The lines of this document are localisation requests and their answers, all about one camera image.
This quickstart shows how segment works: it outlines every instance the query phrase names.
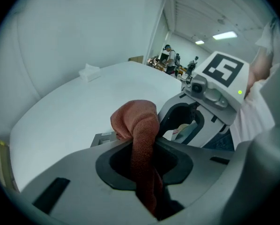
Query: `tissue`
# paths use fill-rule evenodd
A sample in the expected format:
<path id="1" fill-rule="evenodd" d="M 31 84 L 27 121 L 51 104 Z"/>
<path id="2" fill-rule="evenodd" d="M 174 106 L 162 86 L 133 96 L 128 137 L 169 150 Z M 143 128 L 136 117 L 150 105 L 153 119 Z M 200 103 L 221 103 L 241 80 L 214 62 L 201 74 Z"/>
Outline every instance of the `tissue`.
<path id="1" fill-rule="evenodd" d="M 86 82 L 90 82 L 93 79 L 100 77 L 101 69 L 99 67 L 94 67 L 86 64 L 85 68 L 79 71 L 80 78 Z"/>

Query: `brown towel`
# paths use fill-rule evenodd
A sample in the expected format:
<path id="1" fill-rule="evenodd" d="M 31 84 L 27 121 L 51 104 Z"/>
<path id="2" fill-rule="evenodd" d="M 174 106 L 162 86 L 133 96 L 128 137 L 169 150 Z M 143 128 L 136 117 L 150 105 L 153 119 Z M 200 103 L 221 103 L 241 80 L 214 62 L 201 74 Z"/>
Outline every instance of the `brown towel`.
<path id="1" fill-rule="evenodd" d="M 156 217 L 162 195 L 162 180 L 152 164 L 160 128 L 156 106 L 146 100 L 130 101 L 112 114 L 111 125 L 118 139 L 133 138 L 131 178 L 137 184 L 137 197 Z"/>

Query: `white table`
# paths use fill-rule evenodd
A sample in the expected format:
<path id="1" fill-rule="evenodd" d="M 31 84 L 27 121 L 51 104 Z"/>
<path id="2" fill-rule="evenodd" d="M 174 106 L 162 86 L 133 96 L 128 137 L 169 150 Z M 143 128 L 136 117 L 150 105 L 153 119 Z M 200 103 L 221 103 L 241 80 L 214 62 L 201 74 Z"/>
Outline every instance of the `white table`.
<path id="1" fill-rule="evenodd" d="M 89 148 L 98 133 L 112 131 L 110 116 L 134 99 L 154 102 L 159 112 L 181 91 L 181 82 L 136 62 L 101 69 L 101 77 L 76 78 L 35 104 L 10 136 L 11 165 L 20 191 L 64 156 Z"/>

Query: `white shirt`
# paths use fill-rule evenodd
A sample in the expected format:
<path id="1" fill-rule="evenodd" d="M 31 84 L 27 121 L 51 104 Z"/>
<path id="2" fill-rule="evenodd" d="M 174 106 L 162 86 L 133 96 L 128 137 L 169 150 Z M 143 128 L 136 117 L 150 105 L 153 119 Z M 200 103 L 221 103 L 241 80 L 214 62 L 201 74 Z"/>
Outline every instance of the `white shirt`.
<path id="1" fill-rule="evenodd" d="M 266 80 L 260 80 L 253 84 L 234 123 L 230 126 L 235 149 L 239 143 L 253 140 L 256 135 L 271 129 L 275 125 L 273 116 L 260 93 L 260 89 L 280 66 L 280 22 L 276 22 L 273 31 L 270 28 L 270 23 L 268 23 L 264 27 L 262 37 L 256 42 L 256 45 L 265 47 L 268 53 L 273 53 L 272 67 Z"/>
<path id="2" fill-rule="evenodd" d="M 168 67 L 175 66 L 175 63 L 174 63 L 175 58 L 176 58 L 176 53 L 175 53 L 175 51 L 171 50 L 169 52 L 168 60 L 173 59 L 173 61 L 168 64 Z"/>

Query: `ceiling light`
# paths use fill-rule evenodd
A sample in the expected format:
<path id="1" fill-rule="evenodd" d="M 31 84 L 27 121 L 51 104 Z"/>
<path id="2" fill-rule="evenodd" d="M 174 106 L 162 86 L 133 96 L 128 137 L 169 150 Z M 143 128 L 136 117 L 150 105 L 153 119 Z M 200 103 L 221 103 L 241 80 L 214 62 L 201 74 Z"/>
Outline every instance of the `ceiling light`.
<path id="1" fill-rule="evenodd" d="M 199 44 L 204 44 L 205 42 L 204 41 L 197 41 L 197 42 L 195 42 L 197 45 L 199 45 Z"/>
<path id="2" fill-rule="evenodd" d="M 225 39 L 225 38 L 236 38 L 236 37 L 237 37 L 237 34 L 233 31 L 225 32 L 225 33 L 221 33 L 221 34 L 217 34 L 217 35 L 213 36 L 213 38 L 215 38 L 216 40 Z"/>

